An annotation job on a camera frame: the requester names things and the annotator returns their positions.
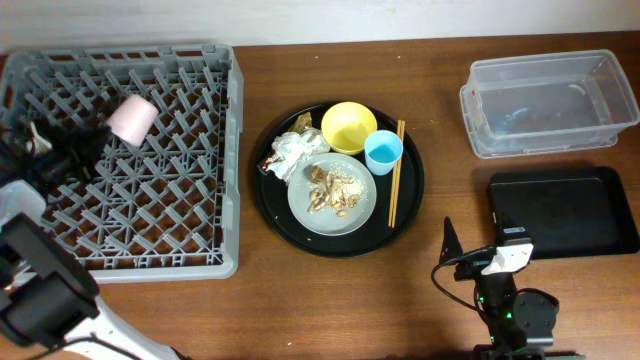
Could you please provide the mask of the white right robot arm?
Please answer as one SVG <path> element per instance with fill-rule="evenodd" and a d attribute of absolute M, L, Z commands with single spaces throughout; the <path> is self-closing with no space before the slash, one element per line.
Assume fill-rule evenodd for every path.
<path fill-rule="evenodd" d="M 581 359 L 575 352 L 549 353 L 559 300 L 535 288 L 516 286 L 514 275 L 530 264 L 534 241 L 527 230 L 502 215 L 493 245 L 465 252 L 450 218 L 444 219 L 444 236 L 431 281 L 445 296 L 474 311 L 487 326 L 490 343 L 477 345 L 473 359 Z M 474 282 L 473 301 L 462 300 L 436 279 L 437 272 L 453 266 L 454 280 Z"/>

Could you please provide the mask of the blue plastic cup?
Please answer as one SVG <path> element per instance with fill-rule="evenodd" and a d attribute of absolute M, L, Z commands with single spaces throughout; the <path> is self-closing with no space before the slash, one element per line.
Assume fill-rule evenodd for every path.
<path fill-rule="evenodd" d="M 392 171 L 403 151 L 403 143 L 396 133 L 375 131 L 365 141 L 366 166 L 373 175 L 384 176 Z"/>

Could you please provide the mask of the pink plastic cup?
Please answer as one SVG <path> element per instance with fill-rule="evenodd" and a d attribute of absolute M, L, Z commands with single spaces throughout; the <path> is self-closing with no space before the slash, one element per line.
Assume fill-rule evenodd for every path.
<path fill-rule="evenodd" d="M 114 111 L 106 124 L 118 138 L 134 147 L 140 147 L 158 114 L 154 105 L 133 94 Z"/>

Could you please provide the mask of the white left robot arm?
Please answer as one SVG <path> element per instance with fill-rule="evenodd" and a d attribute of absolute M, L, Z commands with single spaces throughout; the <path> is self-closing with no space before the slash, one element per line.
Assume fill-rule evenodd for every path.
<path fill-rule="evenodd" d="M 108 126 L 66 130 L 29 124 L 20 156 L 1 174 L 1 333 L 89 359 L 178 359 L 116 315 L 94 277 L 42 228 L 46 196 L 69 178 L 90 181 Z"/>

